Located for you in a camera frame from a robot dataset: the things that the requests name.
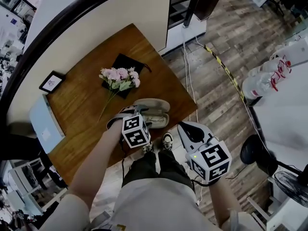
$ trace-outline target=blue book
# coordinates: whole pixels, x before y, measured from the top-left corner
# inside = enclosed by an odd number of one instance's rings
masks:
[[[46,95],[42,95],[31,107],[30,121],[46,153],[51,152],[65,137]]]

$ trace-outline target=shoe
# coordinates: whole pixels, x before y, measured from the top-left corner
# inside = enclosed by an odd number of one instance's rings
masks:
[[[146,154],[147,152],[153,152],[154,151],[153,143],[150,142],[150,143],[146,144],[145,146],[143,146],[142,151],[143,151],[144,154]]]
[[[173,138],[171,133],[165,133],[163,135],[163,150],[171,151],[173,145]]]

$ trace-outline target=black pants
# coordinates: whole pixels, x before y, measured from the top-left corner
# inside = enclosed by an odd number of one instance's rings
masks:
[[[155,169],[155,153],[147,152],[143,158],[133,162],[123,179],[122,187],[134,180],[166,178],[193,188],[191,179],[186,174],[184,167],[176,161],[172,151],[160,151],[158,159],[161,168],[160,174]]]

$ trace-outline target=brown tabletop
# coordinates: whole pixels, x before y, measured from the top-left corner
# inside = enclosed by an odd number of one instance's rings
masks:
[[[126,99],[114,97],[97,122],[108,95],[98,75],[101,68],[112,67],[119,53],[148,64],[152,72],[144,67],[140,73],[140,87],[132,89]],[[123,107],[142,98],[158,98],[170,103],[169,124],[166,128],[151,129],[153,140],[197,108],[177,77],[133,24],[86,55],[66,74],[65,82],[47,97],[66,136],[49,157],[67,184],[70,184],[80,164],[106,131],[106,123]],[[137,150],[131,149],[128,154]],[[122,157],[123,152],[115,148],[109,166],[119,162]]]

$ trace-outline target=curved black railing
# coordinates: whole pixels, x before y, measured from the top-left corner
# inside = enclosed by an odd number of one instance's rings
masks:
[[[26,75],[47,48],[73,23],[108,0],[76,0],[37,35],[12,73],[0,99],[0,131],[6,128],[6,116],[13,98]]]

